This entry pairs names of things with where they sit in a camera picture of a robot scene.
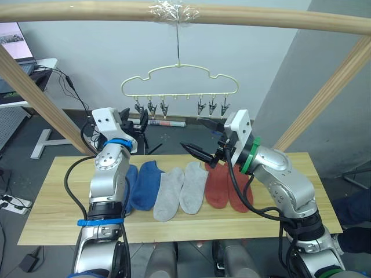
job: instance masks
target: wooden beam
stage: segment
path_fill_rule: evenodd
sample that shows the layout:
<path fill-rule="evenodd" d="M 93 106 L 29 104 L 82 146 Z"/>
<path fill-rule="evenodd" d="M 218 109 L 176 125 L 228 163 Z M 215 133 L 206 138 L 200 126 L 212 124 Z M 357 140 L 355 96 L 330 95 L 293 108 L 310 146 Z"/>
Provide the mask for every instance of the wooden beam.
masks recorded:
<path fill-rule="evenodd" d="M 155 2 L 44 2 L 0 5 L 0 22 L 50 20 L 166 21 L 151 13 Z M 188 4 L 179 13 L 193 13 L 188 22 L 299 28 L 371 35 L 371 19 L 332 13 L 254 8 L 246 6 Z"/>
<path fill-rule="evenodd" d="M 81 141 L 79 128 L 43 94 L 2 45 L 0 45 L 0 76 L 64 138 L 70 140 L 77 150 L 92 155 Z"/>
<path fill-rule="evenodd" d="M 274 145 L 285 151 L 353 79 L 371 57 L 371 37 L 361 38 L 347 58 Z"/>

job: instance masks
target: power strip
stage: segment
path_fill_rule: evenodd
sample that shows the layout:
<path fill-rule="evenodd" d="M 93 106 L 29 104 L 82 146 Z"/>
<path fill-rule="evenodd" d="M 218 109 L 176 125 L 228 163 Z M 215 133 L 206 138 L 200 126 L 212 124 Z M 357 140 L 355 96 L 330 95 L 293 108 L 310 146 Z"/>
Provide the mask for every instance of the power strip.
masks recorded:
<path fill-rule="evenodd" d="M 23 208 L 23 209 L 19 209 L 19 208 L 15 208 L 16 206 L 20 206 L 20 207 L 23 207 L 23 206 L 26 206 L 26 207 L 30 207 L 32 205 L 32 202 L 31 201 L 27 201 L 27 200 L 24 200 L 24 199 L 21 199 L 21 198 L 14 198 L 13 196 L 10 196 L 10 195 L 4 195 L 4 196 L 8 196 L 8 197 L 11 197 L 12 200 L 10 201 L 12 204 L 9 204 L 7 201 L 3 201 L 3 200 L 0 200 L 0 205 L 2 203 L 6 203 L 8 204 L 6 207 L 3 207 L 2 209 L 3 210 L 9 210 L 9 211 L 12 211 L 14 213 L 18 213 L 18 214 L 26 214 L 26 212 L 28 210 L 30 210 L 29 208 Z"/>

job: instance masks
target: screen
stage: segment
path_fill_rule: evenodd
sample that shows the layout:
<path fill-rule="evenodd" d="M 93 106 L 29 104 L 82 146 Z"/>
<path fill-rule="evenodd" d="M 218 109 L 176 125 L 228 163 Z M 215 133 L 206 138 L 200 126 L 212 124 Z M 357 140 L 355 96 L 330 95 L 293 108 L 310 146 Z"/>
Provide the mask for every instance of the screen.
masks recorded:
<path fill-rule="evenodd" d="M 32 57 L 16 22 L 0 23 L 0 43 L 15 60 Z"/>

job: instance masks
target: white sock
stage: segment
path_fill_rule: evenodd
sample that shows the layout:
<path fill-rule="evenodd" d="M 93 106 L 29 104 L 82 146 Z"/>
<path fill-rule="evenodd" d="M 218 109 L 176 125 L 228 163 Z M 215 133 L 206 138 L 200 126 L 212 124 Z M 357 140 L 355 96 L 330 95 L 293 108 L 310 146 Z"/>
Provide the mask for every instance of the white sock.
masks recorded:
<path fill-rule="evenodd" d="M 153 217 L 165 222 L 174 217 L 179 207 L 179 195 L 184 183 L 184 173 L 175 167 L 168 173 L 161 174 L 160 189 L 153 209 Z"/>
<path fill-rule="evenodd" d="M 197 161 L 189 162 L 185 170 L 184 185 L 180 191 L 180 206 L 185 213 L 196 214 L 202 205 L 209 172 L 202 170 Z"/>

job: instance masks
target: white wall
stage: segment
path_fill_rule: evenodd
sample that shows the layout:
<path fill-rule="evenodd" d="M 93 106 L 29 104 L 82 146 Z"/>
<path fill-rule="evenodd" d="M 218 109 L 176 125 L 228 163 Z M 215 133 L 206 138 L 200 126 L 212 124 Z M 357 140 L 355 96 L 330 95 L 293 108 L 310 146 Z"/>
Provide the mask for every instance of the white wall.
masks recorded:
<path fill-rule="evenodd" d="M 0 2 L 38 2 L 0 0 Z M 194 1 L 228 5 L 265 6 L 306 10 L 310 0 L 219 0 Z M 74 81 L 81 97 L 91 108 L 130 107 L 134 100 L 121 94 L 121 82 L 133 75 L 163 65 L 176 64 L 176 32 L 167 24 L 118 21 L 57 21 L 21 23 L 21 29 L 36 58 L 55 57 L 59 67 Z M 268 93 L 297 30 L 228 25 L 188 25 L 180 28 L 181 61 L 208 67 L 212 74 L 231 75 L 240 91 L 231 96 L 230 110 L 247 108 L 254 119 Z M 192 69 L 169 69 L 152 83 L 133 83 L 132 93 L 224 92 L 234 90 L 224 80 L 209 81 Z M 78 102 L 62 94 L 58 83 L 49 93 L 61 108 L 81 109 Z M 220 103 L 213 116 L 220 116 Z M 168 115 L 194 116 L 196 97 L 167 99 Z M 208 115 L 208 107 L 202 115 Z"/>

